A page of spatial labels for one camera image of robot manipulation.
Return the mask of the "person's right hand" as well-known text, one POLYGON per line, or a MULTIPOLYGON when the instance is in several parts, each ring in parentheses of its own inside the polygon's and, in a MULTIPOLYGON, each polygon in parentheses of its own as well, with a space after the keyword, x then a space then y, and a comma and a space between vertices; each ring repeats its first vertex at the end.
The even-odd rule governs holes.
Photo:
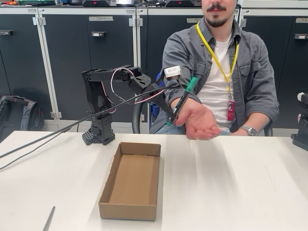
POLYGON ((190 140, 209 140, 222 132, 217 126, 212 111, 195 101, 185 103, 178 115, 176 125, 185 126, 186 137, 190 140))

